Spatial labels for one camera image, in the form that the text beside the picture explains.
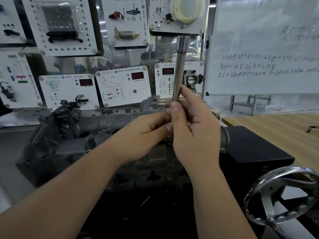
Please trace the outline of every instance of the yellow round component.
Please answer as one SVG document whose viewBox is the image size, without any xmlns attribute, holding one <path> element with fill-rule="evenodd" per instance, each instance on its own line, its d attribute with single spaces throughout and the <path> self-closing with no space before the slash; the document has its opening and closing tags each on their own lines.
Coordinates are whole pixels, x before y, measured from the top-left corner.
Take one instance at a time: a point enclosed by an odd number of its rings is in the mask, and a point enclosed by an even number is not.
<svg viewBox="0 0 319 239">
<path fill-rule="evenodd" d="M 174 20 L 190 24 L 199 17 L 202 0 L 171 0 L 170 9 Z"/>
</svg>

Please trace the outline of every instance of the wooden table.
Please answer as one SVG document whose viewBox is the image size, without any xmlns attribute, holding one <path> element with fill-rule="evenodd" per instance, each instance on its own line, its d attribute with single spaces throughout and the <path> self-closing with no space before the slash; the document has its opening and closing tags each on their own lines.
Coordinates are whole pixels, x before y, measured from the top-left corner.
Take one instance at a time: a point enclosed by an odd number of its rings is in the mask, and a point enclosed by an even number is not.
<svg viewBox="0 0 319 239">
<path fill-rule="evenodd" d="M 224 117 L 227 126 L 244 126 L 295 157 L 295 165 L 319 172 L 319 129 L 306 132 L 308 126 L 319 125 L 315 113 L 270 114 Z"/>
</svg>

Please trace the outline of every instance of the white floor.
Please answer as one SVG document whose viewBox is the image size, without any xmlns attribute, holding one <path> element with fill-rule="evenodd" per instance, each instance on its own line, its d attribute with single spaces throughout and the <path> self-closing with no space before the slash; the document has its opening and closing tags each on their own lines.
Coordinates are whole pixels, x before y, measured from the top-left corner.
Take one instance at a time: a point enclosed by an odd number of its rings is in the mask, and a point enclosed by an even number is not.
<svg viewBox="0 0 319 239">
<path fill-rule="evenodd" d="M 251 109 L 242 106 L 233 107 L 233 111 L 229 111 L 230 96 L 205 96 L 204 100 L 206 103 L 216 109 L 221 110 L 221 117 L 232 117 L 232 116 L 247 116 L 250 115 Z M 236 96 L 235 102 L 246 103 L 247 96 Z M 276 106 L 283 106 L 284 109 L 281 111 L 274 111 L 272 109 L 266 109 L 266 100 L 258 100 L 255 115 L 264 115 L 271 113 L 306 113 L 314 112 L 319 114 L 319 94 L 311 95 L 273 95 L 270 104 Z M 0 213 L 10 207 L 10 201 L 6 196 L 0 185 Z M 276 211 L 281 213 L 285 208 L 276 204 Z M 281 224 L 280 227 L 284 232 L 290 237 L 290 239 L 312 239 L 306 229 L 296 220 L 289 221 L 287 223 Z M 277 235 L 271 229 L 266 229 L 263 239 L 278 238 Z"/>
</svg>

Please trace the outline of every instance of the metal socket wrench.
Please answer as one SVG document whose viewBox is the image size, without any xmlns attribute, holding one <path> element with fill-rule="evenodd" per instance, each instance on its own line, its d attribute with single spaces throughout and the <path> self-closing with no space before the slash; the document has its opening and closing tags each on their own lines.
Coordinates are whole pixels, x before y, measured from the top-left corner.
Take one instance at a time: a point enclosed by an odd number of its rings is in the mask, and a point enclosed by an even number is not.
<svg viewBox="0 0 319 239">
<path fill-rule="evenodd" d="M 181 94 L 181 83 L 184 75 L 185 57 L 190 43 L 189 36 L 177 36 L 177 57 L 174 77 L 173 101 L 178 101 Z"/>
</svg>

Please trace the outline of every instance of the white instructional panel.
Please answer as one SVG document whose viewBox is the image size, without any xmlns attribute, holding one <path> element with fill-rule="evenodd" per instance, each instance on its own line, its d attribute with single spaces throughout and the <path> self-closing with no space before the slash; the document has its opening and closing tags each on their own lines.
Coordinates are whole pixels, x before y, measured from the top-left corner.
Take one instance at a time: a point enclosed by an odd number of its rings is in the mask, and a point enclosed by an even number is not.
<svg viewBox="0 0 319 239">
<path fill-rule="evenodd" d="M 99 108 L 95 82 L 91 74 L 40 76 L 39 81 L 51 112 L 61 106 L 61 100 L 78 102 L 81 110 Z"/>
<path fill-rule="evenodd" d="M 147 46 L 145 0 L 102 0 L 108 41 L 113 47 Z"/>
<path fill-rule="evenodd" d="M 0 0 L 0 44 L 24 44 L 24 34 L 13 0 Z"/>
<path fill-rule="evenodd" d="M 319 0 L 217 0 L 210 95 L 319 92 Z"/>
<path fill-rule="evenodd" d="M 156 95 L 161 99 L 172 98 L 176 63 L 158 63 L 155 65 Z M 203 92 L 204 66 L 201 61 L 185 62 L 184 85 L 198 96 Z"/>
<path fill-rule="evenodd" d="M 34 39 L 44 56 L 97 53 L 88 0 L 22 0 Z"/>
<path fill-rule="evenodd" d="M 146 66 L 99 71 L 95 75 L 106 107 L 139 103 L 151 96 Z"/>
<path fill-rule="evenodd" d="M 0 98 L 8 108 L 42 106 L 42 100 L 22 52 L 0 52 Z"/>
<path fill-rule="evenodd" d="M 201 34 L 205 31 L 209 0 L 151 0 L 153 32 Z"/>
</svg>

